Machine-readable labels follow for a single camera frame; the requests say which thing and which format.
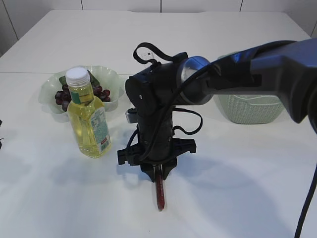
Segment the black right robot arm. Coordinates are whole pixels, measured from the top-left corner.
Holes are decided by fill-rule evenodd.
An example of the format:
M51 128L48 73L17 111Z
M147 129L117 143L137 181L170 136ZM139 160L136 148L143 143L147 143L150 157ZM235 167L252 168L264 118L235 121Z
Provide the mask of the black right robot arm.
M154 166L162 166L167 177L179 155L196 151L193 139L174 138L172 113L184 105L203 105L214 95L274 95L294 122L309 118L317 126L316 39L270 42L213 62L185 52L168 56L147 42L140 47L158 59L133 54L147 66L125 82L133 104L127 118L137 125L133 137L138 142L129 142L117 158L120 165L140 166L150 179L155 178Z

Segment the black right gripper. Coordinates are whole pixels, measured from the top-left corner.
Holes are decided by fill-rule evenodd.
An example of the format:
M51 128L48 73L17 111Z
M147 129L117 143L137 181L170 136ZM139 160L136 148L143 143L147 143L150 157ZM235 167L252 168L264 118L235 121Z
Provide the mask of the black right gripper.
M128 163L139 166L152 182L156 182L155 166L162 167L162 178L177 166L177 157L195 153L194 139L174 138L176 130L193 135L197 130L186 131L179 125L174 126L172 119L138 119L136 130L131 135L126 148L117 151L119 165Z

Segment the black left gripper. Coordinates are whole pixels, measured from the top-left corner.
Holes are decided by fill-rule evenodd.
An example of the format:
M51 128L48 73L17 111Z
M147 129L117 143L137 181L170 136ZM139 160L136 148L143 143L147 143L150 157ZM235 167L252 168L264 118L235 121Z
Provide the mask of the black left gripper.
M0 138L0 149L2 148L2 141L4 138Z

